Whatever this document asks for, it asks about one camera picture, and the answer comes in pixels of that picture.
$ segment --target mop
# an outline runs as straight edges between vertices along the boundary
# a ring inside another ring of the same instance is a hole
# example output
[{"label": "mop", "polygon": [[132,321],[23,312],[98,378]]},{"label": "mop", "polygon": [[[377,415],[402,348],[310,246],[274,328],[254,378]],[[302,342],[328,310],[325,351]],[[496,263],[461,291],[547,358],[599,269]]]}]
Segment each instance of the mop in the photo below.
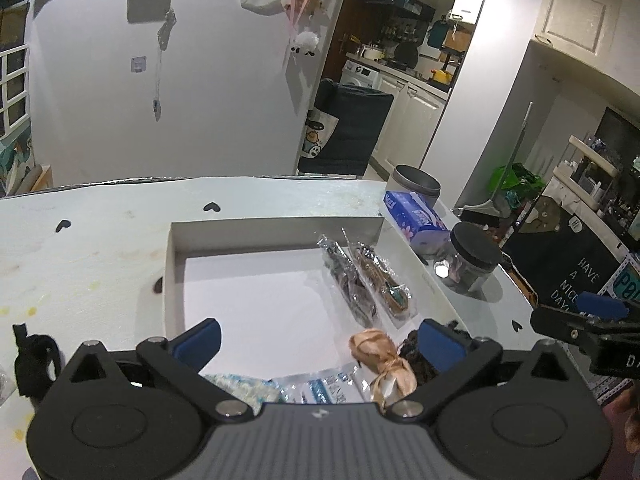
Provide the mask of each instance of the mop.
[{"label": "mop", "polygon": [[[522,127],[520,128],[520,135],[518,136],[518,140],[516,145],[511,152],[511,156],[509,157],[509,161],[507,165],[504,167],[504,171],[502,172],[502,176],[498,181],[498,185],[495,187],[494,192],[491,194],[491,197],[486,202],[483,202],[478,205],[465,205],[462,206],[462,211],[460,213],[460,220],[464,222],[472,222],[474,224],[480,225],[488,225],[489,227],[498,227],[500,225],[500,218],[508,218],[511,209],[509,205],[506,203],[506,200],[499,196],[498,194],[501,191],[502,184],[504,183],[504,179],[507,178],[507,174],[511,169],[511,165],[516,158],[516,154],[520,149],[520,145],[522,144],[522,139],[527,133],[527,122],[529,121],[529,113],[531,112],[531,107],[533,106],[533,102],[529,103],[529,107],[527,108],[527,113],[524,116],[524,120],[522,121]],[[497,201],[502,200],[503,204],[498,204]]]}]

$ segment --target stuffed toy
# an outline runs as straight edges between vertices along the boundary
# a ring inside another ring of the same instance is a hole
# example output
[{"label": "stuffed toy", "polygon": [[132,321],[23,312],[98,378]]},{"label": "stuffed toy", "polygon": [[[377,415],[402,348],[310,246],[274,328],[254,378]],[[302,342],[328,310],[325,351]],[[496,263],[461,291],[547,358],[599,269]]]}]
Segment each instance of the stuffed toy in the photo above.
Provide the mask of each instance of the stuffed toy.
[{"label": "stuffed toy", "polygon": [[318,35],[310,30],[300,32],[291,43],[291,51],[299,54],[300,51],[305,53],[305,56],[315,56],[315,50],[318,48],[320,39]]}]

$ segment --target washing machine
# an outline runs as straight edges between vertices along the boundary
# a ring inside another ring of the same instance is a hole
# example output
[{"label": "washing machine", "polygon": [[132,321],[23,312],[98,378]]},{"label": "washing machine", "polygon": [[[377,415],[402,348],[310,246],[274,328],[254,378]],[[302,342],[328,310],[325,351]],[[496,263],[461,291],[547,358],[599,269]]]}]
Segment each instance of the washing machine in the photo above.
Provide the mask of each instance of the washing machine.
[{"label": "washing machine", "polygon": [[348,59],[342,69],[340,82],[378,90],[380,87],[380,72]]}]

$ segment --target brown door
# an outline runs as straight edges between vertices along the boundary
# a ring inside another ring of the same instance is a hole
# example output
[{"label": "brown door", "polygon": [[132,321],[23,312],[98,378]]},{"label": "brown door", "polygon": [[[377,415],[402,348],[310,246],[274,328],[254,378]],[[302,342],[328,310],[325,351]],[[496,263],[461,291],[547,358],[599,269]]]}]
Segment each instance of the brown door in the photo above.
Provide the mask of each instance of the brown door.
[{"label": "brown door", "polygon": [[338,21],[335,24],[334,36],[326,55],[326,62],[322,70],[322,77],[329,77],[334,81],[340,81],[342,67],[347,61],[347,52],[356,52],[358,44],[348,40],[353,34],[364,43],[367,40],[359,36],[364,12],[364,0],[343,0]]}]

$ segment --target white window frame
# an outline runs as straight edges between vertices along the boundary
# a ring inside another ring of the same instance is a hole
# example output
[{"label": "white window frame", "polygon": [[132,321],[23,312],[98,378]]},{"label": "white window frame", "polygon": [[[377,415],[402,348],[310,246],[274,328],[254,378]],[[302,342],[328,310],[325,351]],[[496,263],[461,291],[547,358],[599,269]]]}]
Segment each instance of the white window frame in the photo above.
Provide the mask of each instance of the white window frame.
[{"label": "white window frame", "polygon": [[[24,51],[24,66],[18,70],[14,70],[10,74],[6,72],[6,58],[9,54],[15,52]],[[20,128],[30,118],[30,105],[29,105],[29,90],[28,90],[28,66],[29,66],[29,47],[27,45],[16,46],[3,52],[0,52],[0,61],[2,62],[2,72],[0,73],[0,88],[2,92],[2,107],[0,107],[0,113],[2,113],[2,120],[4,121],[4,134],[0,136],[0,139],[8,137]],[[15,95],[11,99],[8,99],[6,93],[6,84],[20,75],[24,74],[24,90],[18,95]],[[24,115],[20,117],[15,123],[9,124],[9,107],[16,104],[21,99],[24,99]]]}]

